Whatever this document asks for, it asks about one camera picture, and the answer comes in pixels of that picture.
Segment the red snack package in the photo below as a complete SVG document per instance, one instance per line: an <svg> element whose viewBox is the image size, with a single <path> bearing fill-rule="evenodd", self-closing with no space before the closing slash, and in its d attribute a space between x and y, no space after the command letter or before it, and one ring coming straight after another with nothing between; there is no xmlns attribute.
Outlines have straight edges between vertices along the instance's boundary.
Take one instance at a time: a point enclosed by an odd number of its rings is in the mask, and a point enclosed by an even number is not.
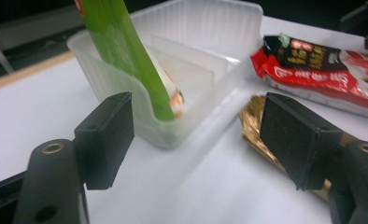
<svg viewBox="0 0 368 224"><path fill-rule="evenodd" d="M250 58L275 88L368 117L368 54L274 35Z"/></svg>

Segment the dark background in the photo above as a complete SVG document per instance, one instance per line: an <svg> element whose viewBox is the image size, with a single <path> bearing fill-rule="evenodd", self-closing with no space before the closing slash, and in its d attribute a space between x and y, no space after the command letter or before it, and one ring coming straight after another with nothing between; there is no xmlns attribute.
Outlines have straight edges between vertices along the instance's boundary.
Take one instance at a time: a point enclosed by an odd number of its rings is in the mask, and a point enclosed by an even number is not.
<svg viewBox="0 0 368 224"><path fill-rule="evenodd" d="M124 0L129 12L150 7L165 0ZM339 31L339 20L349 11L364 4L363 0L247 0L259 4L266 16L295 21L325 29ZM0 0L0 26L60 7L74 5L74 0ZM83 26L5 50L15 70L38 63L67 51L66 38ZM5 74L0 65L0 76Z"/></svg>

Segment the clear plastic container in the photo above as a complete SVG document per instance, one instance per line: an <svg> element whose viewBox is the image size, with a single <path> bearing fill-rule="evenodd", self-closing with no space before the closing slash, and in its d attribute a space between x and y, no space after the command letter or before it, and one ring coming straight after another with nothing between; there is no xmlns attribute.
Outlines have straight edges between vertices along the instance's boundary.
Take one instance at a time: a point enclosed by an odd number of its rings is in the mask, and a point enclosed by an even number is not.
<svg viewBox="0 0 368 224"><path fill-rule="evenodd" d="M177 147L243 81L249 55L262 43L262 9L239 1L176 0L131 17L143 44L184 95L188 110L179 119L157 120L144 86L104 63L87 31L67 45L99 101L132 92L134 131L158 147Z"/></svg>

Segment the white table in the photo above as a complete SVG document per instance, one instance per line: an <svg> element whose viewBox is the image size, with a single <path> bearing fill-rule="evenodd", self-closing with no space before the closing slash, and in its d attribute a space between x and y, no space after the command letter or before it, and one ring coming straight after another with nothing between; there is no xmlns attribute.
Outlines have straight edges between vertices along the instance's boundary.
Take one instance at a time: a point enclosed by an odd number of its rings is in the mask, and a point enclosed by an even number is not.
<svg viewBox="0 0 368 224"><path fill-rule="evenodd" d="M262 34L279 33L362 50L361 37L263 17ZM274 91L252 74L247 84L241 99ZM368 141L367 118L295 99ZM1 86L0 181L24 171L31 151L41 143L73 139L73 130L98 104L74 58ZM87 191L91 222L331 222L324 201L311 192L296 191L285 174L242 139L239 119L226 124L221 137L212 136L215 142L202 146L187 143L161 150L137 136L113 188Z"/></svg>

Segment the gold wrapper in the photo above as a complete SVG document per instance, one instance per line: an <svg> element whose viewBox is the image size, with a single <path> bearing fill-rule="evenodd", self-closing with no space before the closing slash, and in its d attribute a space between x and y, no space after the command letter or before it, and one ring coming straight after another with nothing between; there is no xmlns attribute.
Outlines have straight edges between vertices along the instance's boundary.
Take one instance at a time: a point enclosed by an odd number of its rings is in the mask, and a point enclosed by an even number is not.
<svg viewBox="0 0 368 224"><path fill-rule="evenodd" d="M272 154L260 138L264 105L265 95L253 95L245 108L240 111L239 118L242 123L243 138L257 149L268 161L272 162L276 167L284 171L285 169L280 164L279 160L274 156L274 154ZM327 201L327 193L330 186L330 181L326 180L323 189L314 190L314 192Z"/></svg>

